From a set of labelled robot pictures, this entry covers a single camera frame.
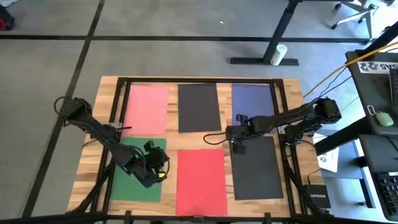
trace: cylindrical container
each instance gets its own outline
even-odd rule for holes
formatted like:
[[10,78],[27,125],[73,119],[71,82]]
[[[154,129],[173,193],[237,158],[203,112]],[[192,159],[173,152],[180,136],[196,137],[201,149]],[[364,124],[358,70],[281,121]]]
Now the cylindrical container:
[[283,44],[279,44],[276,47],[275,53],[271,58],[271,65],[279,65],[280,61],[282,60],[282,58],[285,56],[287,51],[287,47]]

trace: blue paper sheet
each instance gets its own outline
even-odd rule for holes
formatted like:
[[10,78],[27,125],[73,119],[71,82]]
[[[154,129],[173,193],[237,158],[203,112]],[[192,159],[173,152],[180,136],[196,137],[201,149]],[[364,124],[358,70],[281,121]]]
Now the blue paper sheet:
[[232,124],[238,125],[236,115],[243,114],[249,118],[256,115],[274,115],[271,87],[266,85],[232,85]]

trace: wooden table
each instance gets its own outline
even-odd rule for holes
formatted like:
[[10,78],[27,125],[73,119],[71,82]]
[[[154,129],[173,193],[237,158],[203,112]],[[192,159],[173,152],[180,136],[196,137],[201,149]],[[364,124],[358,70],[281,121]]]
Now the wooden table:
[[[95,100],[93,116],[101,123],[108,123],[111,114],[111,107],[116,89],[116,82],[119,77],[102,77],[99,84],[98,93]],[[302,104],[302,93],[300,91],[300,83],[298,79],[284,78],[285,94],[289,109],[296,108]],[[229,217],[263,217],[264,212],[271,213],[272,217],[290,217],[287,194],[285,189],[284,173],[282,170],[282,161],[280,157],[279,142],[277,134],[271,135],[274,138],[275,150],[280,170],[280,178],[282,181],[282,190],[284,198],[268,199],[268,200],[235,200],[233,179],[231,171],[231,157],[229,155],[228,143],[222,145],[211,146],[203,142],[203,135],[206,133],[178,133],[178,110],[177,110],[177,85],[178,83],[151,83],[153,85],[169,85],[169,105],[167,109],[167,131],[163,136],[156,138],[166,138],[167,154],[170,157],[170,172],[168,179],[163,182],[162,199],[160,203],[150,202],[130,202],[111,200],[109,204],[109,214],[124,215],[126,210],[131,210],[133,215],[175,215],[176,191],[177,191],[177,151],[179,149],[224,149],[226,192],[228,201]],[[231,84],[217,83],[218,102],[220,105],[220,117],[222,130],[232,123],[232,99]],[[282,103],[280,94],[277,94],[278,105],[280,111]],[[135,135],[139,138],[154,138],[154,136]],[[210,138],[209,141],[222,140],[224,136]],[[101,159],[103,147],[100,143],[94,142],[88,144],[82,150],[75,183],[73,185],[72,194],[68,204],[68,210],[74,209],[88,194],[94,186]],[[309,173],[316,171],[318,166],[316,152],[310,144],[300,144],[297,146],[297,155],[300,164],[302,181],[306,183],[306,177]],[[322,184],[322,176],[320,172],[311,175],[313,184]],[[300,211],[299,198],[297,189],[292,183],[294,190],[294,200],[296,212]],[[101,210],[103,193],[101,194],[98,210]]]

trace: black paper sheet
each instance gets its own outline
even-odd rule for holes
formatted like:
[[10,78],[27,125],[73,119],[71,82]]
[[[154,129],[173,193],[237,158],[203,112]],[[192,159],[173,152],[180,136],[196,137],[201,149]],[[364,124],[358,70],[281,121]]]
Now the black paper sheet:
[[215,83],[178,85],[178,131],[221,131]]
[[234,154],[229,145],[235,200],[283,198],[273,138],[257,138],[244,144],[245,154]]

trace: red paper sheet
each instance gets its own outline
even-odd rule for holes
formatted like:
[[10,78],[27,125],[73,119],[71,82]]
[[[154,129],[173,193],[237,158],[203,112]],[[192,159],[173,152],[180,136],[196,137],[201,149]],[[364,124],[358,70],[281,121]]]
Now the red paper sheet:
[[164,134],[166,132],[166,85],[131,85],[124,134]]
[[179,150],[177,215],[227,215],[224,150]]

